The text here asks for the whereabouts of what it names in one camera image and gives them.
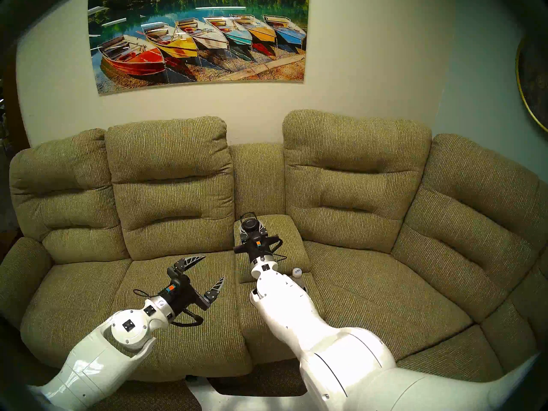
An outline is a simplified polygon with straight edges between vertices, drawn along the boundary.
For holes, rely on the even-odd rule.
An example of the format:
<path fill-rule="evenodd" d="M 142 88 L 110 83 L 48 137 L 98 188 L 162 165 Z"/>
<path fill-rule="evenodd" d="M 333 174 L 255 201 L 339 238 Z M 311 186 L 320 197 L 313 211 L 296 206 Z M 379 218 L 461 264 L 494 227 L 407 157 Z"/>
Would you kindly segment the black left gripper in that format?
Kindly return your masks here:
<path fill-rule="evenodd" d="M 181 258 L 167 269 L 170 284 L 161 291 L 161 297 L 171 309 L 168 311 L 167 318 L 176 318 L 181 313 L 191 318 L 201 318 L 201 316 L 189 311 L 188 307 L 195 304 L 203 311 L 207 311 L 218 298 L 225 281 L 224 276 L 213 287 L 207 290 L 204 295 L 200 295 L 191 285 L 189 277 L 184 274 L 184 272 L 205 258 L 205 255 L 193 255 Z"/>

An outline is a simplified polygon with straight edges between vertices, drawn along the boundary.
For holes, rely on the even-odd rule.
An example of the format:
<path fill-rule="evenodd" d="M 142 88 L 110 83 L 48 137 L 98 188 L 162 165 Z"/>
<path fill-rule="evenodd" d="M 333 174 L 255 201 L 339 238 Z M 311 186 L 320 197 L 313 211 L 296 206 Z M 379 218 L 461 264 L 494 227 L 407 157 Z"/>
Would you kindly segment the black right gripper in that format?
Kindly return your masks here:
<path fill-rule="evenodd" d="M 257 240 L 248 239 L 248 233 L 243 224 L 240 224 L 239 235 L 241 245 L 234 247 L 234 253 L 247 254 L 249 262 L 256 262 L 267 255 L 276 256 L 275 251 L 283 245 L 280 237 L 268 236 L 267 228 L 263 224 L 259 224 Z"/>

